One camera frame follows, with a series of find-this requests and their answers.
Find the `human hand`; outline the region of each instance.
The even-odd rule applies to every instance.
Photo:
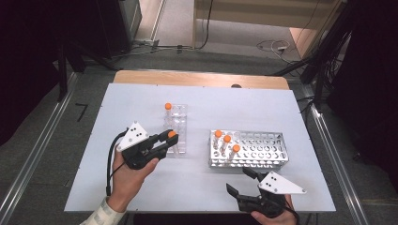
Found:
[[[130,169],[126,164],[120,167],[113,175],[113,190],[107,201],[108,205],[116,212],[125,212],[130,201],[137,195],[143,185],[145,178],[155,170],[158,162],[158,158],[153,158],[143,169],[138,171]],[[115,150],[113,171],[123,163],[122,153]]]
[[[286,207],[294,210],[292,197],[290,195],[284,195],[284,197],[286,198]],[[256,211],[251,212],[251,215],[262,225],[296,225],[295,216],[286,210],[284,210],[282,214],[275,218],[268,218]]]

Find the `white tabletop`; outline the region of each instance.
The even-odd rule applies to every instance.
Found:
[[[161,160],[130,203],[143,213],[235,213],[237,201],[225,184],[240,194],[257,196],[256,180],[241,172],[208,167],[212,129],[282,132],[289,162],[277,173],[305,188],[293,195],[299,212],[335,211],[310,137],[292,91],[109,84],[76,174],[65,211],[93,211],[106,187],[106,164],[117,134],[138,121],[150,134],[163,131],[164,104],[188,104],[187,154]]]

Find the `sleeve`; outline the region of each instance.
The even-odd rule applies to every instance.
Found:
[[[80,225],[117,225],[126,212],[117,213],[108,205],[107,199],[104,198],[99,208]]]

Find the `gripper jaw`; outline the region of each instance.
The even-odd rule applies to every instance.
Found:
[[[168,137],[171,131],[173,130],[167,129],[161,134],[149,136],[145,140],[124,149],[122,156],[129,168],[141,170],[153,158],[166,158],[167,149],[178,143],[178,134]],[[154,147],[157,142],[161,142],[162,144]]]
[[[267,173],[262,174],[246,167],[243,167],[242,171],[252,179],[257,178],[259,182],[264,180],[267,176]],[[286,201],[284,195],[273,194],[262,188],[259,188],[260,195],[257,197],[240,195],[239,191],[229,184],[226,184],[226,190],[232,197],[237,199],[239,211],[247,213],[257,211],[268,218],[275,218],[283,213],[283,207]]]

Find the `orange cap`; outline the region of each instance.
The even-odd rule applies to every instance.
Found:
[[[175,131],[170,131],[168,134],[167,134],[167,136],[169,137],[169,138],[172,138],[173,136],[175,136],[176,135],[176,132]]]
[[[214,135],[216,136],[216,138],[220,138],[222,135],[222,132],[219,129],[217,129],[216,132],[214,133]]]
[[[239,150],[240,150],[239,144],[235,144],[235,145],[232,147],[232,151],[234,151],[235,153],[238,152]]]
[[[231,142],[231,136],[225,135],[225,136],[224,136],[224,141],[225,141],[226,143]]]
[[[172,104],[170,104],[169,102],[167,102],[167,103],[164,105],[164,109],[166,109],[166,110],[171,110],[171,109],[172,109]]]

